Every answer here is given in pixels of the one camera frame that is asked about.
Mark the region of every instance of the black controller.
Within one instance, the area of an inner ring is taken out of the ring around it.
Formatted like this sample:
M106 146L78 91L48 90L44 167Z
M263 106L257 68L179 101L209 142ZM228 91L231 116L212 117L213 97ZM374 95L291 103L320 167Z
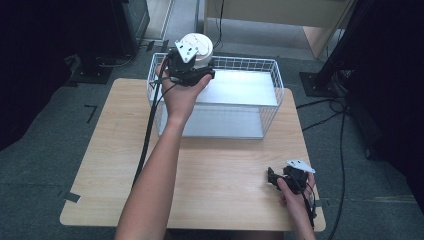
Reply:
M202 68L194 68L196 58L193 57L188 63L185 63L181 58L178 50L172 49L168 53L168 70L171 81L182 86L194 86L206 74L215 77L213 70L214 64L211 61L208 66Z
M278 190L281 190L278 186L277 179L282 178L286 181L287 186L294 194L299 194L301 191L306 189L306 180L308 179L308 173L293 168L292 166L287 166L283 168L284 176L275 174L274 171L269 167L268 168L268 182L276 186Z

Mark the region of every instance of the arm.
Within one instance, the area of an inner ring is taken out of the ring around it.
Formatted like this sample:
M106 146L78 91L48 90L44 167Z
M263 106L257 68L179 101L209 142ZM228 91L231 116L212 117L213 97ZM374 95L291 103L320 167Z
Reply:
M172 82L163 82L163 92L173 87L164 95L167 123L125 203L115 239L163 239L172 205L184 126L197 96L210 80L211 76L206 75L194 87L173 87Z
M305 209L305 203L301 194L293 194L286 182L279 178L277 179L278 186L281 189L281 204L287 206L290 220L292 222L294 232L297 239L315 239L315 233L309 222L308 213ZM315 179L312 173L308 175L308 183L313 188L315 186ZM310 192L305 191L305 196L309 199Z

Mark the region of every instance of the wire grid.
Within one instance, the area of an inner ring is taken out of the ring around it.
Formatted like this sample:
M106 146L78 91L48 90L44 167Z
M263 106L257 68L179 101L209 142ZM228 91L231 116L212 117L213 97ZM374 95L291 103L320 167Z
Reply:
M156 53L153 56L150 72L148 75L148 96L150 99L151 94L154 94L154 81L157 79L155 74L155 69L160 65L163 58L165 57L165 53ZM256 111L260 117L260 127L262 131L262 137L265 136L268 131L272 120L274 119L275 114L280 107L283 96L284 96L284 87L281 79L280 70L278 68L278 64L273 59L255 59L255 58L239 58L239 57L221 57L221 56L213 56L212 61L214 63L215 70L227 70L227 71L252 71L252 72L269 72L272 83L274 86L275 99L277 101L277 107L263 107L263 106L246 106L243 107L234 107L234 106L226 106L226 105L208 105L202 104L202 106L195 106L195 111L198 109L202 112L210 111L210 114L216 114L217 112L225 113L220 114L220 120L226 124L234 124L237 125L239 122L232 122L231 114L234 115L243 115L245 113L249 113L252 111ZM162 119L162 113L164 111L164 103L161 101L158 104L158 109L155 116L156 126L158 131L164 126L164 122Z

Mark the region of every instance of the wire basket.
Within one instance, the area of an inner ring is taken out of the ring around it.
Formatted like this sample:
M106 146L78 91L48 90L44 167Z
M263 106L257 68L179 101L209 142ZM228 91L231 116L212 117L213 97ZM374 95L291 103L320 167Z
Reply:
M147 77L150 105L157 79L155 69L165 55L153 55ZM263 139L284 97L277 62L272 59L220 56L214 56L212 61L215 78L198 96L183 136ZM159 135L166 119L166 106L161 100L155 115Z

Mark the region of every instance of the gray carpet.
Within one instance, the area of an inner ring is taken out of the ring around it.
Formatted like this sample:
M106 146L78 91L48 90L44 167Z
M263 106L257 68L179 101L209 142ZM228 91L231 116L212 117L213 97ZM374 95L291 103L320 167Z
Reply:
M0 239L113 239L108 227L70 227L59 222L69 191L113 81L146 78L152 52L140 50L124 67L115 68L106 85L62 87L38 115L26 135L0 152ZM297 105L318 100L305 96L299 72L318 72L323 63L277 58L284 86ZM98 106L93 118L93 108ZM298 110L302 127L333 114L329 104ZM335 224L342 191L340 129L342 116L304 132L327 222L318 239ZM343 154L346 191L333 239L424 239L424 218L404 177L386 162L365 158L355 121L347 115ZM176 231L174 239L228 239L226 231ZM287 233L287 239L294 239Z

